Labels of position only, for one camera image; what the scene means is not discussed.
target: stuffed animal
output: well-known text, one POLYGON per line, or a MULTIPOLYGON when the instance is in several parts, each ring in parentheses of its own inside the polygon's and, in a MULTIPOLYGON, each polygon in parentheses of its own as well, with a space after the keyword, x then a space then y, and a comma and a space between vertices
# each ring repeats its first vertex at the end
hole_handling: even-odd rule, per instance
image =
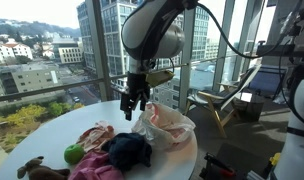
POLYGON ((70 174, 69 169, 54 170, 47 166, 40 165, 42 163, 43 156, 31 159, 24 166, 18 169, 18 178, 21 179, 28 172, 30 180, 65 180, 68 179, 70 174))

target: white table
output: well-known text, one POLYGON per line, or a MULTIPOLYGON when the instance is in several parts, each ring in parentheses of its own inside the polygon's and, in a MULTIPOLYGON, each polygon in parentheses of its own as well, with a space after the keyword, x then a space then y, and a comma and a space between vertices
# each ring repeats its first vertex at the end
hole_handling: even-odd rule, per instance
MULTIPOLYGON (((94 123, 100 120, 109 122, 115 133, 131 132, 138 119, 139 108, 132 113, 132 121, 125 120, 120 109, 120 101, 109 101, 86 106, 64 114, 34 131, 25 138, 8 156, 0 167, 0 180, 17 179, 17 169, 30 159, 44 156, 42 165, 53 169, 70 168, 64 161, 66 147, 75 144, 79 136, 94 123)), ((153 150, 151 167, 135 165, 125 174, 125 179, 189 179, 197 157, 197 141, 195 134, 178 147, 167 150, 153 150)))

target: road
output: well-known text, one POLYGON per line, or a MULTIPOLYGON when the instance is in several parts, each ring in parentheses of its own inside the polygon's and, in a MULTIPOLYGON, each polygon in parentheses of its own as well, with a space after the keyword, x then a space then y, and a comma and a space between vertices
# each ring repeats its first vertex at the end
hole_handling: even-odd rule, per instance
MULTIPOLYGON (((82 82, 84 78, 87 78, 87 76, 76 76, 76 75, 66 75, 61 76, 61 80, 63 84, 71 84, 76 82, 82 82)), ((97 102, 100 102, 100 99, 95 96, 90 90, 88 86, 80 86, 80 87, 74 87, 70 88, 71 93, 67 93, 67 99, 69 103, 73 103, 72 98, 78 97, 82 104, 84 105, 91 105, 95 104, 97 102)))

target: hill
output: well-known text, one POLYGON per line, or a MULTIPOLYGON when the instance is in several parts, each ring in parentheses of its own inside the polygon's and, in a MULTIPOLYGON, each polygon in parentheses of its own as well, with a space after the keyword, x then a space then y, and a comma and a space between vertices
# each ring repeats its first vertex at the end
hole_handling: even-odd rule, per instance
POLYGON ((80 29, 73 29, 68 27, 59 27, 34 21, 29 23, 26 21, 16 21, 10 19, 0 19, 0 34, 8 34, 14 36, 17 32, 21 35, 36 36, 39 34, 44 35, 46 32, 58 33, 62 36, 80 37, 80 29))

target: purple cloth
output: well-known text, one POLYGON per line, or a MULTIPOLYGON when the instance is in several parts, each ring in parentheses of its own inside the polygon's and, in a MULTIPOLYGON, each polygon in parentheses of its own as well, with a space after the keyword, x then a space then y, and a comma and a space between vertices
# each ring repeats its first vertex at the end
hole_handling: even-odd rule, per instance
POLYGON ((87 153, 77 164, 69 180, 123 180, 120 170, 107 165, 107 153, 87 153))

